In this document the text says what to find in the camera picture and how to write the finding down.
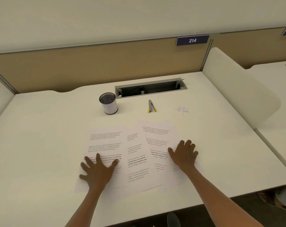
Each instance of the mesh pen cup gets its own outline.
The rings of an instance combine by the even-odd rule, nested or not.
[[[99,97],[100,103],[102,103],[103,110],[106,114],[112,115],[118,111],[118,105],[116,102],[116,95],[111,92],[102,94]]]

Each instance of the white desk surface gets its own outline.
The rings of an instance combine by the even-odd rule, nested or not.
[[[188,90],[117,99],[106,115],[99,103],[120,84],[184,78]],[[148,113],[148,100],[157,108]],[[183,114],[175,109],[187,107]],[[75,194],[84,138],[93,127],[134,126],[168,119],[199,151],[205,175],[233,197],[286,184],[286,168],[202,72],[80,87],[67,93],[19,94],[0,117],[0,226],[64,226],[85,194]],[[100,227],[202,204],[189,180],[96,207]]]
[[[286,62],[259,64],[248,69],[256,79],[281,98],[281,108],[257,129],[286,165]]]

